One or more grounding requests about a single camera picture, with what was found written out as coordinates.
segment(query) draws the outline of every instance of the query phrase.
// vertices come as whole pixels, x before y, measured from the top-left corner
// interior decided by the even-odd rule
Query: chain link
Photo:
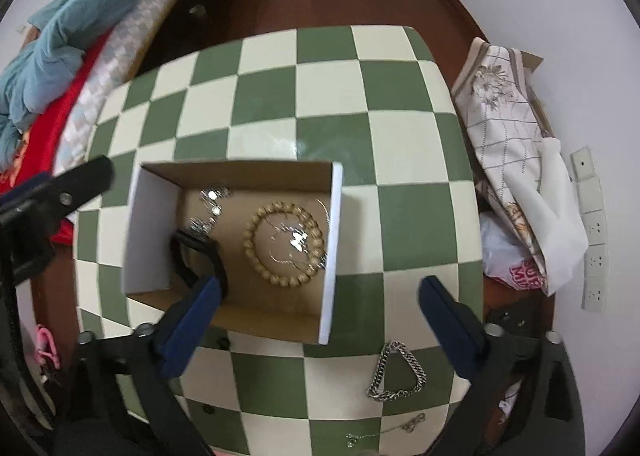
[[[409,367],[414,372],[416,378],[415,387],[411,390],[400,389],[399,391],[380,391],[380,384],[382,378],[385,376],[386,362],[391,353],[400,353],[400,356],[406,361]],[[419,392],[427,383],[427,375],[424,373],[424,369],[420,365],[420,362],[414,357],[414,354],[407,349],[407,347],[400,341],[391,341],[382,348],[380,358],[378,359],[378,365],[376,366],[376,372],[373,375],[373,381],[367,389],[367,396],[376,402],[391,402],[398,398],[404,398]]]

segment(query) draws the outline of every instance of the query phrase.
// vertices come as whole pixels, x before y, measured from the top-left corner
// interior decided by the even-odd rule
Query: green and white checkered tabletop
[[[82,327],[105,337],[129,334],[161,315],[120,292],[136,163],[341,162],[345,187],[329,345],[212,328],[174,389],[204,439],[228,454],[340,456],[373,448],[409,456],[433,441],[467,383],[454,375],[416,291],[424,276],[435,274],[480,315],[481,244],[455,110],[415,30],[289,30],[182,57],[113,92],[88,153],[99,154],[113,160],[115,180],[79,212],[74,255]],[[221,336],[230,340],[230,351],[219,349]],[[367,398],[366,389],[389,340],[413,351],[428,383],[382,404]],[[123,378],[122,386],[129,407],[143,415],[130,382]],[[392,357],[385,389],[413,386],[409,367]],[[420,412],[426,420],[412,433],[380,434]],[[347,433],[373,436],[348,448]]]

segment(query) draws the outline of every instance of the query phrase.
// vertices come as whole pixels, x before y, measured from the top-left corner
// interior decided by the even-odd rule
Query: plastic bag
[[[516,290],[542,288],[543,279],[531,253],[494,212],[480,213],[482,270]]]

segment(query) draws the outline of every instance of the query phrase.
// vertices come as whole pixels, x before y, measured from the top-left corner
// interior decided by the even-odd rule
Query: wooden floor
[[[190,8],[202,4],[206,16]],[[426,41],[449,86],[462,67],[478,27],[460,16],[450,0],[179,0],[156,36],[140,73],[174,58],[233,39],[309,26],[402,24]],[[70,248],[60,248],[56,262],[33,282],[37,319],[54,333],[62,358],[78,334]],[[503,306],[527,293],[485,282],[488,306]]]

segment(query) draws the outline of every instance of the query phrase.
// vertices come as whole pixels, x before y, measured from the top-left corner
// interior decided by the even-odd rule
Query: wooden bead bracelet
[[[308,252],[309,268],[297,277],[286,277],[273,274],[262,264],[255,253],[255,230],[260,222],[270,214],[293,214],[299,218],[300,224],[305,227],[311,238],[309,243],[311,250]],[[322,259],[324,258],[324,239],[322,238],[322,230],[319,229],[318,223],[312,218],[311,214],[296,204],[286,204],[281,201],[276,201],[258,208],[247,224],[246,230],[242,233],[242,237],[244,239],[244,253],[249,259],[249,263],[261,278],[269,281],[271,284],[283,287],[300,286],[301,284],[308,283],[322,267]]]

